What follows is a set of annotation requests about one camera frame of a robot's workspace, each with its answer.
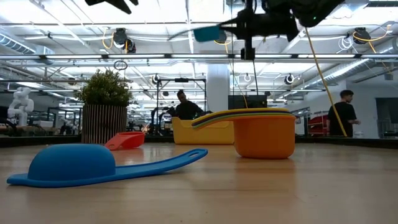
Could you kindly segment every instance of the potted plant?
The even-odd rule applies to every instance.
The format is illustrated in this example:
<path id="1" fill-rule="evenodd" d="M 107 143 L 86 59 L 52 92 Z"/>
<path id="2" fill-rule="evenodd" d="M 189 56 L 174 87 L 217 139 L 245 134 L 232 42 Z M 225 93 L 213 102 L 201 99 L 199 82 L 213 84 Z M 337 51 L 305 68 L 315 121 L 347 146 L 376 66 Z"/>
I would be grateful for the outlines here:
<path id="1" fill-rule="evenodd" d="M 85 104 L 82 143 L 105 144 L 115 134 L 126 131 L 126 107 L 132 94 L 127 80 L 118 72 L 97 70 L 75 96 Z"/>

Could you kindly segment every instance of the man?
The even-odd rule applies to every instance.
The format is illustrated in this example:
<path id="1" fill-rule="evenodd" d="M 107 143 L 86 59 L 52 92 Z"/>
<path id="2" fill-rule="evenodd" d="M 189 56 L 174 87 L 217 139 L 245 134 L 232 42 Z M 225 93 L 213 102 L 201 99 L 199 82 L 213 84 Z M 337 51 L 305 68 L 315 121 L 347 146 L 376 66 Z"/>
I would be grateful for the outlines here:
<path id="1" fill-rule="evenodd" d="M 353 137 L 353 124 L 361 124 L 361 122 L 356 119 L 354 107 L 350 104 L 353 100 L 353 95 L 354 93 L 351 90 L 343 90 L 340 93 L 341 101 L 335 104 L 335 108 L 344 130 L 346 131 L 347 137 L 350 138 Z M 332 106 L 329 109 L 326 126 L 330 136 L 344 136 Z"/>
<path id="2" fill-rule="evenodd" d="M 177 97 L 181 103 L 175 110 L 180 119 L 194 119 L 197 115 L 201 115 L 203 113 L 203 110 L 200 109 L 198 105 L 187 100 L 187 97 L 182 90 L 178 91 Z"/>

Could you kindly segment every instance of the ceiling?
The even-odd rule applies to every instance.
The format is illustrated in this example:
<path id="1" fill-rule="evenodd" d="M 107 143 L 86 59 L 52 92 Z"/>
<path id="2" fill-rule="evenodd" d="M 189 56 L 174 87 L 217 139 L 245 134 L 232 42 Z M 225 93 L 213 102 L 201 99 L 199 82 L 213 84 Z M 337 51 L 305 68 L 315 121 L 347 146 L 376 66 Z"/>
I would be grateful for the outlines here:
<path id="1" fill-rule="evenodd" d="M 167 39 L 178 32 L 195 27 L 212 26 L 219 22 L 236 16 L 242 7 L 233 7 L 232 13 L 224 0 L 141 0 L 138 6 L 129 5 L 132 14 L 127 15 L 107 3 L 88 6 L 84 0 L 2 0 L 0 1 L 0 34 L 13 35 L 18 41 L 27 45 L 42 45 L 52 50 L 54 54 L 123 54 L 124 50 L 111 45 L 111 36 L 116 28 L 126 28 L 126 34 L 132 39 L 137 48 L 137 54 L 239 54 L 244 47 L 244 41 L 236 40 L 227 46 L 214 42 L 196 42 L 189 33 L 178 36 L 172 41 Z M 260 7 L 257 13 L 264 13 Z M 369 50 L 368 44 L 357 45 L 345 43 L 350 47 L 343 50 L 342 40 L 345 35 L 354 31 L 355 27 L 365 27 L 372 38 L 382 37 L 386 34 L 387 25 L 389 32 L 385 38 L 374 42 L 379 45 L 391 39 L 398 33 L 398 8 L 396 7 L 365 7 L 351 11 L 341 6 L 316 27 L 309 29 L 314 48 L 318 54 L 343 54 L 351 53 L 353 48 L 358 52 Z M 264 39 L 255 37 L 253 46 L 257 54 L 310 54 L 311 50 L 307 36 L 301 32 L 291 43 L 284 36 L 275 36 Z M 0 45 L 0 55 L 14 55 L 17 52 Z M 44 65 L 33 61 L 23 62 L 9 60 L 14 66 L 35 73 L 37 77 L 20 75 L 16 70 L 7 72 L 6 68 L 0 70 L 3 79 L 20 79 L 44 77 L 53 74 L 53 79 L 90 78 L 97 69 L 112 68 L 114 61 L 98 63 L 98 60 L 76 61 L 82 66 L 69 66 L 73 61 L 56 60 L 54 65 Z M 130 60 L 132 65 L 122 72 L 122 75 L 134 81 L 133 88 L 150 89 L 151 78 L 158 74 L 162 78 L 206 78 L 207 64 L 216 63 L 212 60 Z M 252 82 L 254 75 L 253 64 L 234 61 L 233 73 L 237 76 L 239 87 L 243 90 L 255 88 Z M 321 64 L 323 70 L 337 65 L 333 62 Z M 311 80 L 318 75 L 314 62 L 306 63 L 272 63 L 256 62 L 256 75 L 259 77 L 259 88 L 290 88 L 284 85 L 284 77 L 293 74 L 300 77 L 294 85 Z M 67 83 L 53 83 L 47 88 L 79 89 L 82 83 L 69 85 Z M 191 99 L 203 98 L 197 83 L 170 83 L 166 88 L 197 89 L 188 94 Z M 57 95 L 73 98 L 68 93 Z M 143 93 L 135 93 L 139 101 L 147 101 L 148 108 L 153 106 L 150 97 Z"/>

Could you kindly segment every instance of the wooden table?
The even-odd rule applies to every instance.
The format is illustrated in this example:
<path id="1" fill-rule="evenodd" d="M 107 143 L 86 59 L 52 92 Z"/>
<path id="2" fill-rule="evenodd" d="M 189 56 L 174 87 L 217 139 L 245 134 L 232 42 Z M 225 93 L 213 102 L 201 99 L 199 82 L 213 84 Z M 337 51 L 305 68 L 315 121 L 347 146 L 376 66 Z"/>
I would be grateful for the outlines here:
<path id="1" fill-rule="evenodd" d="M 0 223 L 398 223 L 398 151 L 299 144 L 289 160 L 240 158 L 208 146 L 167 175 L 65 189 L 8 186 L 42 147 L 0 150 Z M 193 146 L 146 144 L 118 164 L 158 161 Z"/>

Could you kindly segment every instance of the blue scoop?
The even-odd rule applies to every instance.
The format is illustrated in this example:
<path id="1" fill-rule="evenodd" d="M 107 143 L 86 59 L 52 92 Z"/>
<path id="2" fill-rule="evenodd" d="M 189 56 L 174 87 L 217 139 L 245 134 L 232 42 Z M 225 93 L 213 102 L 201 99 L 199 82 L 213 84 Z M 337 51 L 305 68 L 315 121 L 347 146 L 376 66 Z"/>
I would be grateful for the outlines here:
<path id="1" fill-rule="evenodd" d="M 30 187 L 74 187 L 157 175 L 195 162 L 207 155 L 194 149 L 147 164 L 116 166 L 109 149 L 96 144 L 59 144 L 40 151 L 27 174 L 15 174 L 8 184 Z"/>

